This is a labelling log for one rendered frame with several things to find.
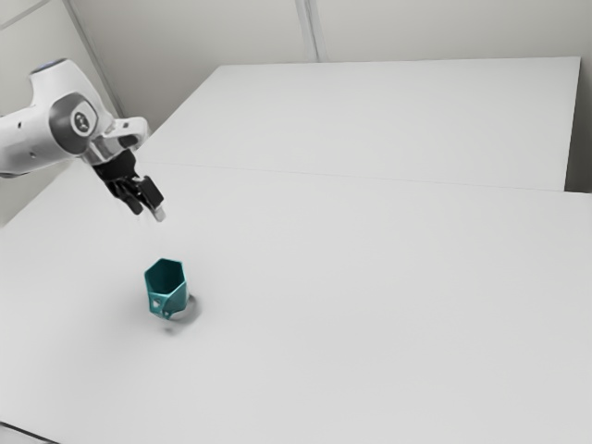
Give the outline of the teal faceted mug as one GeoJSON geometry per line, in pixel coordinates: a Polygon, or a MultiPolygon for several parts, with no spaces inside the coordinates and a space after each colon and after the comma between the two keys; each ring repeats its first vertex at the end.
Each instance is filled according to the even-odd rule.
{"type": "Polygon", "coordinates": [[[169,320],[187,308],[189,290],[182,262],[158,259],[144,272],[144,282],[153,315],[169,320]]]}

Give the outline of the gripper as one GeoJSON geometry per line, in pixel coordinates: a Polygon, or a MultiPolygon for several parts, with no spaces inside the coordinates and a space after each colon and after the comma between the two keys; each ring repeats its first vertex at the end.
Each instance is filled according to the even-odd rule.
{"type": "Polygon", "coordinates": [[[166,218],[163,194],[150,177],[140,179],[135,167],[134,153],[123,150],[110,161],[94,166],[93,170],[111,194],[121,200],[134,215],[141,214],[144,205],[157,222],[163,222],[166,218]]]}

